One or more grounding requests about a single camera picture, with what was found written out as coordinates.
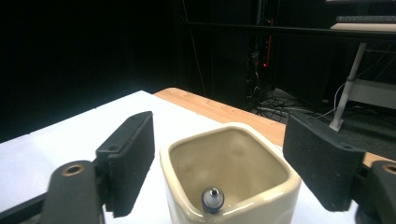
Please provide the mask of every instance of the dark wall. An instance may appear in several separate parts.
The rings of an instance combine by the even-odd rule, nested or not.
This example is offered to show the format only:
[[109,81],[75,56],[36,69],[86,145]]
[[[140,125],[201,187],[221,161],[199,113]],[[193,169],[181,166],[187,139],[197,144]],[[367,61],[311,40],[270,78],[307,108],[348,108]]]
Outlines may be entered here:
[[174,84],[169,2],[0,5],[0,142]]

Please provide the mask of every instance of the keyboard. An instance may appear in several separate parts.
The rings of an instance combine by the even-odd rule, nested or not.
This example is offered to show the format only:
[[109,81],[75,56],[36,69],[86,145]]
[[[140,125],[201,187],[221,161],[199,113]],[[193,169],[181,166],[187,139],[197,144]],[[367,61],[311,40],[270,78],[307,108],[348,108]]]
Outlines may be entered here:
[[396,23],[396,16],[337,16],[338,23]]

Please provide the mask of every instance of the white table surface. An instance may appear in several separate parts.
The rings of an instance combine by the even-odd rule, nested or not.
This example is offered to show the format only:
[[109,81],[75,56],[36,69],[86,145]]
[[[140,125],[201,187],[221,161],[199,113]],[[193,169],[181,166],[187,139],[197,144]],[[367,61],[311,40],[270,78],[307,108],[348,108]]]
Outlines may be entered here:
[[[95,150],[127,118],[143,111],[153,112],[155,159],[131,214],[113,218],[105,213],[105,219],[106,223],[171,223],[160,147],[221,124],[144,91],[0,144],[0,212],[47,191],[57,167],[93,161]],[[356,208],[353,203],[348,212],[328,212],[303,183],[292,223],[355,223]]]

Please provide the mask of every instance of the metal leg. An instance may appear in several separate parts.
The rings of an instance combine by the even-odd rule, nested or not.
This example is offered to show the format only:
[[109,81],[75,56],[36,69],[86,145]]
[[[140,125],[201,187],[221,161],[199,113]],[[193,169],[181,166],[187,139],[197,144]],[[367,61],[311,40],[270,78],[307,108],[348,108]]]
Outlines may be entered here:
[[341,125],[343,125],[343,121],[341,117],[343,117],[344,109],[346,107],[349,94],[352,90],[353,83],[355,81],[356,72],[358,71],[359,65],[361,64],[361,57],[363,56],[364,50],[366,49],[366,43],[361,43],[359,45],[358,52],[356,53],[355,61],[353,62],[352,69],[350,70],[349,76],[346,78],[346,85],[343,90],[343,94],[341,95],[340,102],[338,103],[337,109],[335,111],[335,116],[332,119],[332,123],[330,124],[330,128],[335,130],[336,132],[340,131]]

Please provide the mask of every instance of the metal bar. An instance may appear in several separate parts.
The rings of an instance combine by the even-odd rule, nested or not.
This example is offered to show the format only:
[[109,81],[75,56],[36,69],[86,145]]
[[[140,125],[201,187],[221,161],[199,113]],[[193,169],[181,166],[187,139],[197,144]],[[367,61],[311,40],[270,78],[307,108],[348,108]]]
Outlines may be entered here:
[[215,32],[233,32],[261,35],[289,35],[289,36],[312,36],[329,38],[332,40],[357,40],[359,42],[377,41],[396,43],[396,32],[378,31],[352,31],[334,29],[313,29],[279,26],[237,25],[205,22],[181,22],[180,27],[185,29],[211,30]]

